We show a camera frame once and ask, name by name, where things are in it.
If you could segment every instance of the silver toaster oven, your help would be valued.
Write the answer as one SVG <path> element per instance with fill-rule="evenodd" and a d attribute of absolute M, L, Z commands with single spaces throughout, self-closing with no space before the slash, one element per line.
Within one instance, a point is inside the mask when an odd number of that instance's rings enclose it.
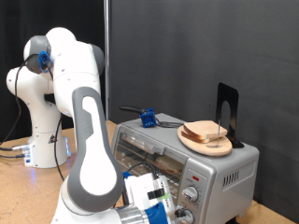
<path fill-rule="evenodd" d="M 165 114 L 156 117 L 184 122 Z M 192 212 L 194 224 L 223 224 L 244 216 L 252 203 L 259 151 L 244 145 L 227 156 L 205 156 L 185 147 L 177 129 L 145 129 L 141 120 L 135 119 L 117 126 L 112 151 L 123 172 L 141 161 L 154 165 L 167 177 L 175 205 Z M 137 166 L 132 174 L 149 172 L 147 166 Z"/>

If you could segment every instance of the bread slice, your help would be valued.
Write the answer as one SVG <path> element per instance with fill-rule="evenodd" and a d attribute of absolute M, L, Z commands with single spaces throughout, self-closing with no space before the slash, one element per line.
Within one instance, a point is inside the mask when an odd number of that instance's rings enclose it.
<path fill-rule="evenodd" d="M 188 139 L 193 140 L 194 142 L 198 142 L 198 143 L 209 143 L 210 141 L 217 139 L 217 138 L 198 139 L 198 138 L 194 137 L 193 135 L 186 133 L 185 130 L 181 131 L 181 135 L 185 138 L 188 138 Z"/>
<path fill-rule="evenodd" d="M 201 120 L 184 123 L 184 131 L 197 139 L 217 138 L 219 126 L 212 120 Z M 227 130 L 221 127 L 219 137 L 227 134 Z"/>

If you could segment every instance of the toaster oven knob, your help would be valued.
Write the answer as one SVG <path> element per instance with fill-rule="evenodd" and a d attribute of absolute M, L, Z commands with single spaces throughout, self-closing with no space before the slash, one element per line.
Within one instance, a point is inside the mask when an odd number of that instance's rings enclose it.
<path fill-rule="evenodd" d="M 187 187 L 183 190 L 182 195 L 192 203 L 198 199 L 198 192 L 194 187 Z"/>

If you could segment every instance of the blue gripper part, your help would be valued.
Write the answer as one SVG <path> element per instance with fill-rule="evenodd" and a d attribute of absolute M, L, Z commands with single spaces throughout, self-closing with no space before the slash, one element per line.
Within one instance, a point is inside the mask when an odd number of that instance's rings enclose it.
<path fill-rule="evenodd" d="M 39 69 L 40 69 L 40 71 L 42 71 L 43 73 L 48 73 L 49 72 L 48 68 L 49 69 L 52 68 L 52 61 L 50 60 L 49 54 L 46 51 L 40 51 L 37 60 L 39 62 Z M 43 70 L 42 69 L 43 65 L 47 65 L 48 66 L 47 70 Z"/>
<path fill-rule="evenodd" d="M 163 203 L 157 203 L 144 211 L 148 215 L 149 224 L 168 224 Z"/>
<path fill-rule="evenodd" d="M 153 108 L 146 109 L 146 113 L 140 114 L 140 118 L 142 120 L 143 127 L 149 128 L 157 125 L 155 112 Z"/>

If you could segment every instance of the wooden plate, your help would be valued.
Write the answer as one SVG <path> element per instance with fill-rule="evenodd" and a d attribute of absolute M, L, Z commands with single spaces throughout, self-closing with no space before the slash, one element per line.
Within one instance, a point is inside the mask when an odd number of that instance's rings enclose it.
<path fill-rule="evenodd" d="M 181 126 L 178 128 L 178 138 L 179 140 L 189 149 L 192 149 L 193 151 L 199 152 L 204 155 L 208 156 L 225 156 L 229 153 L 231 153 L 233 146 L 231 141 L 227 137 L 221 137 L 219 139 L 219 145 L 221 147 L 218 148 L 211 148 L 208 146 L 215 146 L 217 144 L 217 140 L 211 141 L 209 143 L 198 143 L 194 142 L 193 140 L 190 140 L 188 138 L 185 138 L 181 135 L 181 131 L 183 131 L 184 127 Z"/>

